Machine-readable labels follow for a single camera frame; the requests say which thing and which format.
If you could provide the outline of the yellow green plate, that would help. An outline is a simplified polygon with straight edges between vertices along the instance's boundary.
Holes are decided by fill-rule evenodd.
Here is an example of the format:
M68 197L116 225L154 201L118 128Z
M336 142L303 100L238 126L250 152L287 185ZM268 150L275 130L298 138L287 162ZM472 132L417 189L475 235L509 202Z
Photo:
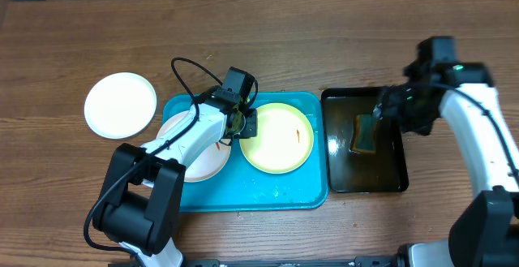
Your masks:
M285 174L299 168L310 156L314 132L297 108L269 103L257 111L257 135L240 140L246 160L268 174Z

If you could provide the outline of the yellow green sponge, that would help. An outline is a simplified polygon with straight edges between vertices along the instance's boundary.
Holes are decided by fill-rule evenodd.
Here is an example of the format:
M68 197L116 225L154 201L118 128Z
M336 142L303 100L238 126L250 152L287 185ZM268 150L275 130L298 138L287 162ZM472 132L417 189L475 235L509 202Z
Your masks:
M354 118L350 151L359 154L375 154L379 120L371 114Z

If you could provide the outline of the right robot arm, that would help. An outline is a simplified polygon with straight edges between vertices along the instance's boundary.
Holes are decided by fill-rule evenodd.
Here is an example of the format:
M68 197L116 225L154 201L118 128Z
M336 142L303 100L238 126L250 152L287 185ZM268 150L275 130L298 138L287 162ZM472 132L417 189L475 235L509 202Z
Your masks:
M401 248L405 266L518 264L518 147L500 109L491 73L460 62L453 37L430 37L403 74L405 84L383 90L374 116L403 132L427 136L443 118L456 137L474 199L446 239Z

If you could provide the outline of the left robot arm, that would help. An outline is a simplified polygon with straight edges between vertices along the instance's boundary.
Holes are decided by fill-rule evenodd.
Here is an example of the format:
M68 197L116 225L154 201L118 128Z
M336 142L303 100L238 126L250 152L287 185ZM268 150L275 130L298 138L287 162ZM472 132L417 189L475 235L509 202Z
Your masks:
M103 232L134 266L181 266L183 255L172 239L177 225L187 168L210 145L222 139L255 136L252 104L258 84L232 67L223 83L191 99L191 108L163 136L135 147L121 144L113 153L100 197L84 223Z

